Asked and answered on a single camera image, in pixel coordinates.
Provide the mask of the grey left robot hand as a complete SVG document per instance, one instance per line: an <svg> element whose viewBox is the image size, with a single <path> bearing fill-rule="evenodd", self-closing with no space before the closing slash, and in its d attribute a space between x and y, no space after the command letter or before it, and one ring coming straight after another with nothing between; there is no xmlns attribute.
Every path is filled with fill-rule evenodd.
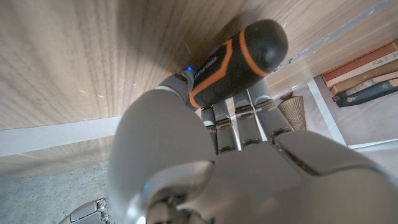
<svg viewBox="0 0 398 224"><path fill-rule="evenodd" d="M107 173L117 223L396 223L397 182L375 162L261 111L267 141L215 152L185 105L193 73L166 78L122 116Z"/></svg>

